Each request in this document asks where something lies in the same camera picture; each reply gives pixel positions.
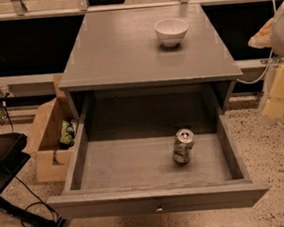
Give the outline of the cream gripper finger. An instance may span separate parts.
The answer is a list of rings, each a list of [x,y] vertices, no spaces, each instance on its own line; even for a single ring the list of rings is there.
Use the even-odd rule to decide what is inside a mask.
[[[259,31],[253,35],[249,41],[248,45],[251,48],[256,49],[264,49],[264,48],[270,48],[271,47],[271,31],[272,31],[272,24],[273,24],[273,18],[268,20],[260,29]]]

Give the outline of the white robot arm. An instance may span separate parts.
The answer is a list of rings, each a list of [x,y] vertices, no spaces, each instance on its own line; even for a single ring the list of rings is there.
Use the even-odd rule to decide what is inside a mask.
[[[249,39],[252,48],[271,48],[276,55],[284,57],[284,1],[276,10],[274,16]]]

